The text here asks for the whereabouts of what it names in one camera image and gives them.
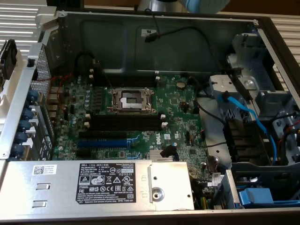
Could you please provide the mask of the RAM slot white clips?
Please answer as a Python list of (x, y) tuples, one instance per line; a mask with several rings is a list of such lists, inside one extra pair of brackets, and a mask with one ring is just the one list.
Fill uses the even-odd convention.
[(108, 122), (121, 122), (121, 121), (141, 121), (141, 122), (161, 122), (160, 116), (158, 115), (157, 118), (112, 118), (112, 119), (89, 119), (92, 122), (104, 122), (104, 121), (108, 121)]
[[(128, 123), (144, 123), (144, 122), (138, 121), (138, 122), (128, 122)], [(128, 128), (126, 128), (126, 129), (103, 129), (103, 128), (98, 128), (98, 127), (91, 127), (91, 125), (90, 125), (89, 130), (94, 130), (94, 131), (96, 131), (96, 130), (97, 131), (159, 131), (159, 130), (162, 130), (162, 126), (159, 129), (128, 129)]]
[(108, 75), (145, 75), (155, 74), (158, 70), (126, 70), (126, 69), (102, 69), (102, 71)]
[[(93, 79), (89, 79), (89, 82), (94, 84), (107, 84), (104, 76), (94, 76)], [(117, 79), (117, 80), (110, 80), (111, 84), (124, 84), (124, 83), (133, 83), (133, 84), (157, 84), (156, 78), (155, 79)]]

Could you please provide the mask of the silver CPU socket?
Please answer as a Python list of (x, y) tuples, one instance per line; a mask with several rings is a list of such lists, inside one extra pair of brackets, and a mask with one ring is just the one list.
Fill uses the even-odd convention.
[(115, 88), (109, 91), (111, 100), (107, 110), (115, 114), (155, 114), (152, 97), (155, 92), (149, 88)]

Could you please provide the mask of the green Dell motherboard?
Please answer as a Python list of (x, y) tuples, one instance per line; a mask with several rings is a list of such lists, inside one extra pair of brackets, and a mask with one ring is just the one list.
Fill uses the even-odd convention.
[[(76, 82), (55, 86), (52, 94), (62, 97), (62, 108), (51, 105), (50, 115), (54, 126), (55, 141), (53, 160), (138, 160), (149, 159), (150, 150), (163, 150), (168, 145), (176, 147), (176, 161), (186, 162), (191, 167), (206, 166), (208, 152), (205, 131), (200, 119), (200, 108), (195, 99), (195, 83), (178, 75), (162, 75), (156, 78), (152, 97), (155, 114), (160, 116), (162, 130), (124, 131), (127, 133), (126, 148), (89, 148), (91, 158), (77, 158), (78, 141), (111, 140), (79, 139), (79, 132), (89, 130), (91, 114), (115, 114), (107, 110), (111, 100), (110, 87), (94, 87), (79, 77)], [(179, 90), (177, 82), (186, 88)]]

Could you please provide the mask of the silver finned chipset heatsink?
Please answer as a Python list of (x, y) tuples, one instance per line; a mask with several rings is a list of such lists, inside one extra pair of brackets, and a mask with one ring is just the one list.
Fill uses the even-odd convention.
[(149, 159), (156, 162), (175, 162), (175, 156), (162, 150), (150, 150)]

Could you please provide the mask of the long black expansion slot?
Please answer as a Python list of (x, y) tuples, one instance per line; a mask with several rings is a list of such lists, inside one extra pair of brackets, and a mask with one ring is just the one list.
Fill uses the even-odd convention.
[(127, 139), (124, 131), (82, 131), (79, 132), (79, 139)]

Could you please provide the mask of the blue expansion slot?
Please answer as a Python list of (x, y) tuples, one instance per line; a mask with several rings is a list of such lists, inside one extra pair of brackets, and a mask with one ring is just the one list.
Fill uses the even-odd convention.
[(78, 141), (78, 148), (126, 148), (128, 140), (83, 140)]

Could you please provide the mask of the thin socket locking lever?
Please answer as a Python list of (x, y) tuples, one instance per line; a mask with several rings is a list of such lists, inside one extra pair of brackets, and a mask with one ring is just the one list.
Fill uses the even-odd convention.
[(105, 78), (107, 84), (108, 84), (108, 85), (110, 86), (110, 88), (113, 90), (113, 86), (112, 86), (112, 84), (111, 84), (111, 82), (110, 82), (110, 80), (109, 80), (107, 74), (105, 73), (105, 70), (104, 70), (103, 66), (101, 65), (100, 61), (98, 61), (98, 63), (99, 63), (99, 68), (100, 68), (100, 70), (101, 70), (101, 75), (104, 76), (104, 78)]

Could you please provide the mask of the open grey PC case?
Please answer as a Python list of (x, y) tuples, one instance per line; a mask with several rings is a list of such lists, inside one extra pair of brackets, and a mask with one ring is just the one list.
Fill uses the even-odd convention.
[[(227, 63), (234, 53), (233, 39), (240, 34), (261, 37), (271, 58), (275, 85), (291, 92), (300, 107), (300, 67), (274, 24), (266, 17), (189, 15), (121, 10), (57, 10), (42, 7), (25, 16), (10, 16), (0, 9), (0, 51), (14, 39), (25, 67), (0, 135), (0, 186), (8, 163), (53, 160), (54, 126), (51, 105), (62, 108), (63, 100), (52, 94), (55, 86), (89, 82), (104, 69), (158, 70), (155, 74), (178, 75), (195, 83), (195, 99), (205, 131), (206, 166), (187, 171), (193, 210), (128, 211), (86, 214), (0, 215), (0, 224), (97, 224), (97, 225), (300, 225), (300, 207), (245, 209), (231, 171), (232, 160), (223, 133), (227, 120), (212, 95), (210, 77), (222, 75), (218, 60)], [(37, 105), (26, 101), (29, 90), (39, 93)], [(14, 137), (24, 108), (28, 120), (27, 142), (22, 157), (11, 157)], [(74, 160), (108, 161), (108, 160)]]

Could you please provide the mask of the short black expansion slot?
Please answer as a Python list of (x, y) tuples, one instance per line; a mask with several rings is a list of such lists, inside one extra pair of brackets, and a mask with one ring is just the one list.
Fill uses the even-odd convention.
[(77, 158), (91, 158), (92, 157), (91, 149), (89, 149), (89, 148), (77, 149), (76, 157)]

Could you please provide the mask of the black louvred shroud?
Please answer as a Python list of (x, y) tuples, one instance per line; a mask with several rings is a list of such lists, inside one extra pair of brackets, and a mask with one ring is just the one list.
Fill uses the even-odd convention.
[(223, 133), (233, 163), (270, 164), (256, 124), (230, 119), (223, 128)]

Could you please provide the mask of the silver metal disk bay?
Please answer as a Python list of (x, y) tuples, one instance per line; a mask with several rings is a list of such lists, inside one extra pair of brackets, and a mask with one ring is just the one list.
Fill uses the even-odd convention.
[(300, 162), (300, 107), (291, 92), (275, 85), (273, 59), (257, 34), (240, 34), (232, 42), (234, 53), (227, 56), (230, 67), (243, 68), (241, 76), (255, 78), (259, 91), (246, 101), (230, 97), (229, 103), (220, 96), (217, 102), (226, 120), (237, 119), (258, 126), (269, 165), (293, 165)]

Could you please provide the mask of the silver power supply unit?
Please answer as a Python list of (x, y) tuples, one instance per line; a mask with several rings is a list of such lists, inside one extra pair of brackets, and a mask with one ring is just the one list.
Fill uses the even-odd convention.
[(184, 162), (10, 162), (0, 186), (0, 215), (193, 209)]

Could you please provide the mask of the blue card retention clip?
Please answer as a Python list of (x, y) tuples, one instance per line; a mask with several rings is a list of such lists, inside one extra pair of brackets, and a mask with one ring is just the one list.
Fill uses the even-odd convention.
[(39, 93), (36, 90), (29, 90), (27, 93), (26, 101), (29, 105), (38, 104)]
[(19, 120), (17, 130), (19, 132), (25, 132), (27, 130), (30, 130), (31, 124), (28, 120)]
[(21, 158), (23, 156), (23, 146), (21, 144), (13, 144), (10, 155), (11, 157)]
[(14, 143), (16, 144), (22, 144), (27, 142), (28, 136), (26, 133), (23, 132), (16, 132), (15, 137), (14, 137)]
[(34, 117), (34, 112), (31, 109), (24, 108), (21, 113), (21, 120), (31, 120)]

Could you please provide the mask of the dark grey disk bay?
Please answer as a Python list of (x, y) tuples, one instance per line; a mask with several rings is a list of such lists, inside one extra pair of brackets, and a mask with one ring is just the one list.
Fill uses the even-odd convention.
[(231, 171), (238, 190), (268, 188), (274, 200), (300, 200), (300, 162), (286, 166), (233, 163)]

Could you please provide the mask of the blue plastic disk caddy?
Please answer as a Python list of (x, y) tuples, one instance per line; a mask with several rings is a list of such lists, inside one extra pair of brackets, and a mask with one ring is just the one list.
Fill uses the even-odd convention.
[(238, 195), (245, 209), (300, 207), (300, 200), (274, 201), (269, 188), (246, 188)]

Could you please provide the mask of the white parts rack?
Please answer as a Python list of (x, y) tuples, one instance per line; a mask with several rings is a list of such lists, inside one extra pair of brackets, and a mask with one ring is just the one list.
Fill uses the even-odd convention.
[(18, 100), (20, 99), (21, 95), (17, 95), (16, 90), (24, 67), (25, 61), (21, 52), (17, 50), (16, 65), (10, 79), (5, 80), (0, 76), (0, 135), (6, 122), (8, 111), (11, 108), (13, 97), (17, 96)]

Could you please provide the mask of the black part on rack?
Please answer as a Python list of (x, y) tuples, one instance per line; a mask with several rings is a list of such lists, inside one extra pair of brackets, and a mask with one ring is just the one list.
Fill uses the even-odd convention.
[(0, 51), (0, 76), (9, 80), (15, 68), (17, 48), (14, 39), (6, 40)]

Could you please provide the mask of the silver bracket with knob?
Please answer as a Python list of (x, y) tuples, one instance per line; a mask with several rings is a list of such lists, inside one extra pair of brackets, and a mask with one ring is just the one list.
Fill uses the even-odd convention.
[[(251, 97), (254, 99), (259, 91), (257, 82), (252, 76), (238, 76), (239, 81), (249, 91)], [(237, 91), (233, 82), (227, 75), (213, 75), (210, 77), (212, 95), (217, 98), (223, 92), (228, 91), (235, 99), (241, 98), (242, 95)]]

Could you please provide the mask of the black plastic rail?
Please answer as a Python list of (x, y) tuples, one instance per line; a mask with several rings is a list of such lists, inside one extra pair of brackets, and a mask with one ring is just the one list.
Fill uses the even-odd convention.
[[(217, 61), (222, 75), (227, 75), (230, 80), (233, 82), (235, 88), (237, 89), (237, 91), (242, 95), (242, 98), (246, 101), (251, 101), (253, 100), (253, 98), (251, 97), (250, 93), (248, 90), (246, 90), (246, 88), (242, 85), (242, 83), (239, 81), (238, 76), (241, 76), (242, 74), (242, 67), (229, 67), (228, 65), (226, 65), (224, 62), (222, 62), (221, 60)], [(220, 99), (223, 102), (229, 103), (230, 100), (229, 98), (232, 97), (228, 91), (225, 91), (221, 94)]]

